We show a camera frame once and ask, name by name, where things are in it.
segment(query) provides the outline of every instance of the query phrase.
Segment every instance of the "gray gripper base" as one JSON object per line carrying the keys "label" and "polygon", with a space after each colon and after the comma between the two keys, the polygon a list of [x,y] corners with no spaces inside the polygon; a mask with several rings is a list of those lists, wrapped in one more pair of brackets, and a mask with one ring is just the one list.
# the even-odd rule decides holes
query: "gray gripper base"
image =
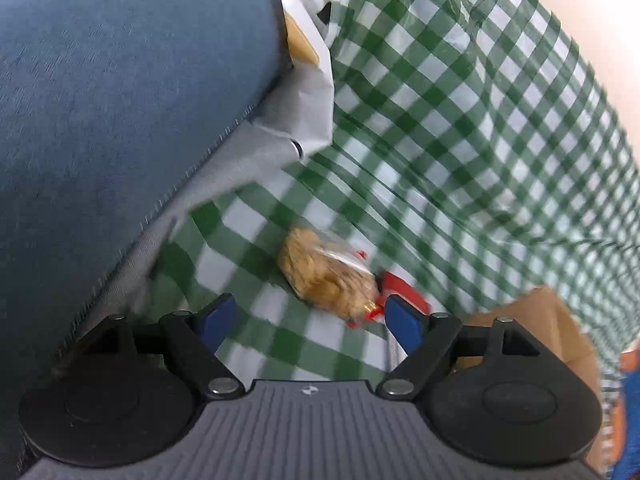
{"label": "gray gripper base", "polygon": [[256,381],[211,402],[161,454],[114,469],[39,460],[25,480],[595,480],[582,462],[536,471],[476,463],[431,433],[414,405],[374,396],[363,381]]}

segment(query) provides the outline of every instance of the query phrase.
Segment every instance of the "cookie in plastic bag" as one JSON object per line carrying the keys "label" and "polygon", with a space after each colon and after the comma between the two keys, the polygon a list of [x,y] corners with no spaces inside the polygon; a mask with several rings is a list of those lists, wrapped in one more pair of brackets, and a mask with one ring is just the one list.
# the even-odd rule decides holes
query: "cookie in plastic bag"
{"label": "cookie in plastic bag", "polygon": [[375,308],[376,280],[362,257],[325,232],[294,227],[278,266],[295,293],[345,321],[359,321]]}

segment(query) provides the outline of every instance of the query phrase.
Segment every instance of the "gingham fabric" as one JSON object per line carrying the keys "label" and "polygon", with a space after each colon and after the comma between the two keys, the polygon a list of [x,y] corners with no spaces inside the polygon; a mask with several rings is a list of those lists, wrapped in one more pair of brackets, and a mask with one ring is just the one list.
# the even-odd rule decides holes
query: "gingham fabric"
{"label": "gingham fabric", "polygon": [[435,310],[464,317],[554,288],[615,391],[640,324],[640,180],[558,20],[538,0],[334,0],[327,41],[333,145],[194,211],[164,248],[152,315],[231,292],[244,315],[220,357],[242,380],[375,383],[384,327],[310,309],[276,268],[303,216]]}

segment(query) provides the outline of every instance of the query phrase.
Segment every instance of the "blue fabric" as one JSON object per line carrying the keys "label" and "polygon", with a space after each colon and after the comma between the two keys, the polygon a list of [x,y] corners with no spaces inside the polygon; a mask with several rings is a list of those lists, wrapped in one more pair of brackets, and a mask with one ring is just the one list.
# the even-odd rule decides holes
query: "blue fabric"
{"label": "blue fabric", "polygon": [[629,480],[640,472],[640,372],[624,378],[622,387],[626,416],[625,450],[613,468],[611,480]]}
{"label": "blue fabric", "polygon": [[283,31],[280,0],[0,0],[1,463],[98,279],[288,67]]}

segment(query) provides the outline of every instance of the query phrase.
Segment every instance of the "white paper bag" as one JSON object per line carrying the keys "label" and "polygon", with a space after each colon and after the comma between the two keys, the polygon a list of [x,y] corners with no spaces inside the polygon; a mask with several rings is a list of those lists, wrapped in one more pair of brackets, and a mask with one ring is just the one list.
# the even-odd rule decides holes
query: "white paper bag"
{"label": "white paper bag", "polygon": [[317,13],[331,0],[282,0],[293,70],[265,98],[256,127],[295,140],[304,156],[328,146],[334,123],[331,59]]}

